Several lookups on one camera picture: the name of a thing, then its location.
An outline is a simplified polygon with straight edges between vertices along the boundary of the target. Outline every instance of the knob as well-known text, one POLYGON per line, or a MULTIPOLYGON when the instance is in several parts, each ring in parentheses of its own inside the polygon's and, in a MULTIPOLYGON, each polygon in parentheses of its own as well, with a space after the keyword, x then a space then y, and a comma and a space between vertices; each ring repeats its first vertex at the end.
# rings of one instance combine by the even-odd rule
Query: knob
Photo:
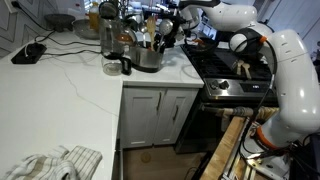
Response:
POLYGON ((229 88, 229 83, 227 81, 223 81, 222 83, 219 84, 220 89, 228 89, 229 88))
POLYGON ((211 89, 213 89, 213 90, 219 89, 219 82, 218 82, 217 80, 212 81, 212 82, 210 83, 210 87, 211 87, 211 89))

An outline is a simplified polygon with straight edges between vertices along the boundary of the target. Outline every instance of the bottle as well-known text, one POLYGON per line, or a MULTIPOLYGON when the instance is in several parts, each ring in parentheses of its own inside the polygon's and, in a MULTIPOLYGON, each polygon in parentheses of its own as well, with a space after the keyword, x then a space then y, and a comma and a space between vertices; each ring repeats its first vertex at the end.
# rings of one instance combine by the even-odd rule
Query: bottle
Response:
POLYGON ((92 6, 89 9, 89 22, 90 29, 99 31, 99 4, 97 2, 92 2, 92 6))

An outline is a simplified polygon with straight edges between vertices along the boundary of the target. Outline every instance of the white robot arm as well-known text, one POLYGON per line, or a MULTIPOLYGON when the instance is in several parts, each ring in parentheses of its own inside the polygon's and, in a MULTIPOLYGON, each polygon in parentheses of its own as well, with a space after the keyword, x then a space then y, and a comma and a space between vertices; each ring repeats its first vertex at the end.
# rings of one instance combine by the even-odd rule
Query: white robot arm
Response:
MULTIPOLYGON (((241 149, 245 157, 259 156, 261 152, 287 147, 293 141, 319 129, 318 77, 306 46, 296 32, 284 30, 273 33, 269 27, 257 22, 257 12, 252 6, 227 5, 219 0, 180 2, 181 16, 191 28, 191 24, 196 26, 195 22, 199 19, 192 13, 192 9, 200 8, 215 29, 235 32, 229 43, 235 53, 249 51, 248 40, 253 36, 258 39, 253 44, 256 46, 253 49, 257 50, 254 53, 259 52, 266 57, 271 72, 276 62, 274 82, 280 111, 256 130, 255 138, 245 140, 246 148, 241 149)), ((265 165, 274 168, 265 165, 255 165, 254 168, 272 179, 288 176, 289 161, 284 156, 268 157, 264 161, 267 162, 265 165)))

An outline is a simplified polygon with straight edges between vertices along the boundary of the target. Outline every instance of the oven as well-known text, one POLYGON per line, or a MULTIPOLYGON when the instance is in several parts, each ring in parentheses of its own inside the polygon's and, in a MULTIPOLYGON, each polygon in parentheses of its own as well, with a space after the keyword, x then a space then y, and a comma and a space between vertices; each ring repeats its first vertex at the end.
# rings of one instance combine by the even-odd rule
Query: oven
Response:
MULTIPOLYGON (((266 64, 256 63, 250 71, 252 79, 248 80, 245 73, 237 75, 234 72, 238 58, 230 51, 216 49, 210 56, 201 56, 192 55, 185 46, 182 45, 183 51, 205 85, 192 105, 175 144, 175 152, 214 152, 224 134, 224 121, 215 115, 216 110, 256 108, 269 87, 271 73, 266 64)), ((262 105, 278 107, 276 95, 270 93, 262 105)))

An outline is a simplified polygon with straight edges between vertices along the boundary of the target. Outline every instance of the cabinet handle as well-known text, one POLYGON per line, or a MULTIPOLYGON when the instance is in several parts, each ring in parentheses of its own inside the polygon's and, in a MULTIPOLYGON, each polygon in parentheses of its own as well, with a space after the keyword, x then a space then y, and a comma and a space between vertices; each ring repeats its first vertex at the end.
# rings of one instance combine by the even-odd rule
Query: cabinet handle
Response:
POLYGON ((176 113, 174 114, 174 116, 173 116, 173 121, 175 121, 176 120, 176 118, 177 118, 177 115, 178 115, 178 111, 179 111, 179 106, 178 105, 176 105, 176 113))
POLYGON ((160 108, 161 97, 162 97, 162 93, 159 92, 159 100, 158 100, 157 111, 159 111, 159 108, 160 108))

